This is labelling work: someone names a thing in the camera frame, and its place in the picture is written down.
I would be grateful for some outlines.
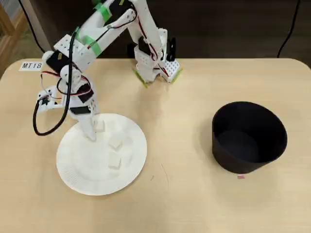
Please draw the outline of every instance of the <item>white paper plate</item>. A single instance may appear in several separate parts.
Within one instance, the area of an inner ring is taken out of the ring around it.
[[[100,114],[96,118],[106,125],[104,133],[96,134],[96,142],[85,137],[78,123],[63,137],[56,157],[64,183],[92,196],[111,194],[128,186],[141,172],[147,156],[146,137],[131,119],[117,114]],[[118,138],[122,144],[112,147]]]

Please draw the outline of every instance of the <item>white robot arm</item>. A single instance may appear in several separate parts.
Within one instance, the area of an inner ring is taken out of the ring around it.
[[[82,76],[82,73],[122,32],[128,29],[137,44],[134,48],[136,69],[144,82],[153,82],[157,75],[161,75],[170,83],[181,70],[175,60],[175,44],[168,46],[167,30],[156,26],[146,0],[107,0],[95,8],[96,12],[82,25],[74,39],[71,83],[74,94],[70,96],[69,104],[71,117],[79,120],[83,131],[91,140],[96,140],[96,122],[92,119],[99,110],[93,83]],[[67,87],[71,39],[70,35],[64,36],[54,45],[55,51],[48,51],[43,55],[43,60],[61,78],[58,90],[61,85],[65,90]],[[59,107],[50,104],[55,91],[50,92],[44,101],[40,96],[45,92],[47,91],[39,93],[39,112]],[[66,97],[62,93],[64,105]]]

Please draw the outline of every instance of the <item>black wire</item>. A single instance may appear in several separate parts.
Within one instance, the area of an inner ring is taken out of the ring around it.
[[[285,41],[283,42],[282,46],[278,50],[278,53],[277,53],[277,56],[276,56],[277,58],[280,57],[281,52],[282,52],[284,46],[286,45],[287,41],[291,38],[291,35],[293,34],[293,31],[294,31],[294,28],[295,28],[295,23],[296,23],[296,18],[297,18],[297,14],[298,14],[298,10],[299,10],[299,6],[300,6],[300,0],[297,1],[297,5],[296,5],[296,9],[295,9],[295,13],[294,13],[291,29],[290,29],[290,31],[289,31]]]
[[[72,85],[72,52],[73,52],[73,43],[75,40],[75,37],[77,35],[77,30],[74,31],[74,33],[71,36],[71,40],[70,40],[70,45],[69,45],[69,74],[68,74],[68,90],[67,90],[67,95],[66,95],[66,104],[65,104],[65,109],[64,109],[64,113],[62,118],[60,119],[60,121],[49,131],[45,132],[45,133],[40,133],[38,131],[37,128],[37,113],[38,113],[38,109],[40,106],[40,101],[43,98],[40,98],[36,105],[35,105],[35,111],[34,111],[34,116],[33,116],[33,127],[34,127],[34,131],[37,135],[39,136],[47,136],[53,132],[55,132],[65,121],[68,110],[69,110],[69,103],[70,103],[70,95],[71,95],[71,85]]]
[[[40,44],[39,44],[39,42],[38,42],[38,39],[37,39],[37,37],[36,37],[36,35],[35,35],[34,28],[33,28],[32,24],[31,24],[31,22],[30,22],[30,19],[29,19],[29,17],[28,17],[28,14],[27,14],[27,12],[26,12],[26,10],[25,10],[23,4],[21,3],[21,0],[18,0],[18,2],[19,2],[19,4],[20,4],[21,8],[23,9],[23,12],[24,12],[24,14],[25,14],[25,16],[26,16],[26,18],[27,18],[27,21],[28,21],[28,24],[29,24],[29,26],[30,26],[30,29],[31,29],[31,31],[32,31],[32,33],[33,33],[35,42],[37,43],[37,45],[38,45],[38,47],[40,48],[40,50],[41,50],[43,53],[45,53],[44,49],[40,46]]]
[[[110,29],[118,29],[118,28],[121,28],[121,27],[123,27],[123,26],[125,26],[125,25],[127,25],[127,24],[130,24],[130,23],[132,23],[132,22],[134,22],[135,20],[136,20],[136,18],[137,18],[137,10],[136,10],[136,8],[132,5],[132,9],[135,11],[135,18],[133,19],[133,20],[131,20],[131,21],[129,21],[129,22],[127,22],[127,23],[124,23],[124,24],[122,24],[122,25],[120,25],[120,26],[118,26],[118,27],[108,27],[108,29],[103,33],[103,34],[101,34],[100,35],[100,37],[98,37],[96,40],[95,40],[95,42],[98,42]],[[95,42],[93,42],[92,44],[90,44],[89,45],[89,48],[91,48],[94,44],[95,44]]]
[[[84,78],[86,79],[87,84],[89,85],[89,90],[88,90],[88,91],[85,91],[85,92],[90,92],[90,91],[92,90],[91,82],[90,82],[86,77],[84,77]],[[62,79],[59,79],[59,80],[58,80],[57,85],[56,85],[56,88],[57,88],[57,90],[58,90],[58,92],[59,92],[60,94],[67,95],[67,93],[61,91],[61,89],[59,88],[59,85],[60,85],[60,82],[61,82],[61,81],[62,81]],[[79,93],[78,93],[78,92],[77,92],[77,93],[72,93],[71,95],[72,95],[72,96],[77,96],[77,95],[79,95]]]

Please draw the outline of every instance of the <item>wooden table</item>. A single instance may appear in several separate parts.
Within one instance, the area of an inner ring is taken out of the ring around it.
[[[310,233],[311,71],[291,59],[180,60],[174,84],[146,89],[130,60],[98,60],[86,72],[103,113],[134,120],[148,141],[146,165],[124,190],[89,197],[69,189],[55,167],[70,117],[38,137],[32,115],[38,72],[11,65],[0,82],[0,232],[5,233]],[[45,85],[55,83],[46,77]],[[247,100],[272,110],[288,132],[277,161],[245,179],[211,153],[211,120],[224,104]],[[40,116],[55,124],[62,110]]]

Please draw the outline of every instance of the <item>black bowl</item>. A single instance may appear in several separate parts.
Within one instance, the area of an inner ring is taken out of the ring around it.
[[[279,158],[286,149],[284,125],[270,110],[250,102],[233,102],[212,122],[213,154],[224,169],[245,174]]]

